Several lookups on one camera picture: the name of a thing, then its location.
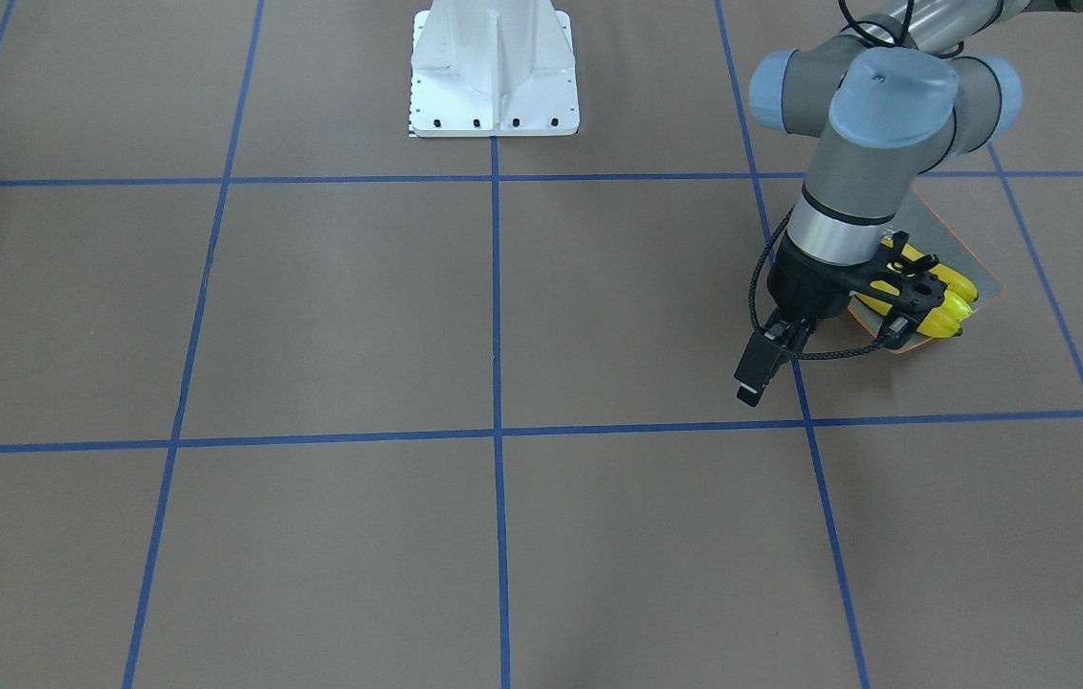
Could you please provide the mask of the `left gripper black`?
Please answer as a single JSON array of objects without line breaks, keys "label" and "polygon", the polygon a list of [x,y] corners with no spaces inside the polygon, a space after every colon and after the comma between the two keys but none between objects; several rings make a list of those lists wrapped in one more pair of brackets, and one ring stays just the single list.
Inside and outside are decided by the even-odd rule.
[{"label": "left gripper black", "polygon": [[777,372],[805,352],[809,337],[822,322],[841,317],[851,292],[865,286],[866,274],[875,266],[875,255],[848,265],[818,260],[790,236],[782,236],[767,276],[767,291],[775,309],[764,326],[751,333],[739,361],[734,375],[739,400],[759,406]]}]

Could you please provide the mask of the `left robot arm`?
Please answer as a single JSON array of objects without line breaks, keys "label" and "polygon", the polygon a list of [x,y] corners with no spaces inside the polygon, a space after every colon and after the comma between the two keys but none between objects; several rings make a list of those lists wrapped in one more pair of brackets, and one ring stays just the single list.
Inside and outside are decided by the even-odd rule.
[{"label": "left robot arm", "polygon": [[912,337],[953,339],[973,314],[971,280],[895,230],[912,184],[940,162],[992,143],[1017,122],[1023,87],[995,56],[966,56],[966,38],[1026,12],[1083,13],[1083,1],[895,1],[854,17],[812,51],[780,51],[756,67],[756,122],[818,145],[798,199],[753,270],[774,301],[751,320],[738,398],[759,405],[809,336],[853,301],[880,322],[865,356]]}]

